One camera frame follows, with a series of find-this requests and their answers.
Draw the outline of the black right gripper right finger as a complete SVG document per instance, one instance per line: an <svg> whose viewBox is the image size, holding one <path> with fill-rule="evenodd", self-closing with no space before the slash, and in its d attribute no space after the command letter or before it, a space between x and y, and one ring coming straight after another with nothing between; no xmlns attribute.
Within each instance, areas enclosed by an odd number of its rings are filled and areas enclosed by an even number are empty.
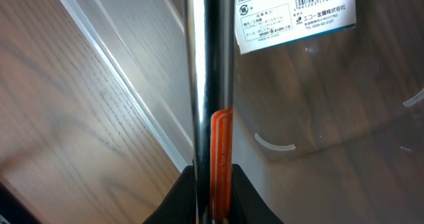
<svg viewBox="0 0 424 224"><path fill-rule="evenodd" d="M232 165L230 223L284 224L266 205L238 164Z"/></svg>

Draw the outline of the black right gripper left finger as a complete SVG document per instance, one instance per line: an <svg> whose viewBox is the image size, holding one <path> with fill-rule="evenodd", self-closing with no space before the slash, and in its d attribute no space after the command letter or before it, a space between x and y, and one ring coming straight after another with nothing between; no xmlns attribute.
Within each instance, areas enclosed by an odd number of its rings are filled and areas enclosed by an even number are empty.
<svg viewBox="0 0 424 224"><path fill-rule="evenodd" d="M196 196L193 166L186 166L158 208L143 224L196 223Z"/></svg>

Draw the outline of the clear plastic container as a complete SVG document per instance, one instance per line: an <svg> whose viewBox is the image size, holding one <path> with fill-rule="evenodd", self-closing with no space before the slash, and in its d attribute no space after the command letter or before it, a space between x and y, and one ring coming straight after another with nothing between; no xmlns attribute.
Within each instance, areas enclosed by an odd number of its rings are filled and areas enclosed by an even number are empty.
<svg viewBox="0 0 424 224"><path fill-rule="evenodd" d="M183 0L60 1L190 165ZM356 24L235 50L233 161L284 223L422 223L423 0L316 2L351 5Z"/></svg>

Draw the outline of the white blue cardboard box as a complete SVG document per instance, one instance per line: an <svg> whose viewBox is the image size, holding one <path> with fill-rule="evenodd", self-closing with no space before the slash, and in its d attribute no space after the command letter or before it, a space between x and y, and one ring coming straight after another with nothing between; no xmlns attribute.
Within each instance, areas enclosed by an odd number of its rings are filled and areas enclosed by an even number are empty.
<svg viewBox="0 0 424 224"><path fill-rule="evenodd" d="M235 0L241 54L353 27L355 0Z"/></svg>

